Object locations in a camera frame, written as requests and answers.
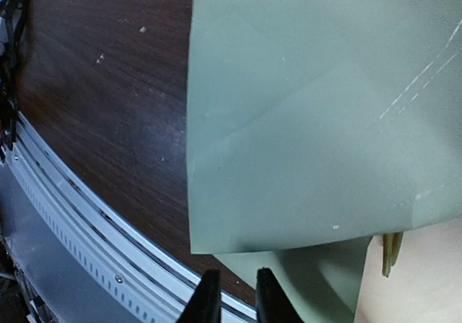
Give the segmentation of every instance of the dark wooden table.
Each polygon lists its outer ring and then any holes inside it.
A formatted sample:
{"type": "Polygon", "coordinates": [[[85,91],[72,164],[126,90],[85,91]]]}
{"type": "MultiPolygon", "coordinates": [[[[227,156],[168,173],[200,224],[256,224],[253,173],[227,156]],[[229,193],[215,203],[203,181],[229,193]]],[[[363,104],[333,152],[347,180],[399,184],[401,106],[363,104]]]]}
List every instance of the dark wooden table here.
{"type": "Polygon", "coordinates": [[[186,79],[192,0],[32,0],[21,110],[113,209],[248,303],[254,291],[189,251],[186,79]]]}

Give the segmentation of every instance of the curved metal frame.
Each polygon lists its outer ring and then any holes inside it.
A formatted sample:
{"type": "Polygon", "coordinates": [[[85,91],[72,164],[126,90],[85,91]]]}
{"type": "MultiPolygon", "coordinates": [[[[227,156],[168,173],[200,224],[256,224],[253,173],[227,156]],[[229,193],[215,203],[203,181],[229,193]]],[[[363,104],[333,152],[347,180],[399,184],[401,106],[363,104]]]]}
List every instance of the curved metal frame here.
{"type": "MultiPolygon", "coordinates": [[[[78,263],[141,322],[174,322],[200,277],[113,211],[77,178],[21,114],[7,153],[14,177],[78,263]]],[[[222,293],[224,322],[254,322],[255,309],[222,293]]]]}

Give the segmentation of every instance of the paper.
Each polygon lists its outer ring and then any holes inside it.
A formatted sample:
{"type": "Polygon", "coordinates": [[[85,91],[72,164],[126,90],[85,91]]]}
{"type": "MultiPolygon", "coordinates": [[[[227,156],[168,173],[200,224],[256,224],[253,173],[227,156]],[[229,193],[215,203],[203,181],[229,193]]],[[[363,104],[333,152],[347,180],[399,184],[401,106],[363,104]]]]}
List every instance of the paper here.
{"type": "Polygon", "coordinates": [[[304,322],[352,323],[369,241],[215,257],[253,287],[257,270],[271,268],[304,322]]]}
{"type": "Polygon", "coordinates": [[[192,252],[461,215],[461,24],[461,0],[194,0],[192,252]]]}

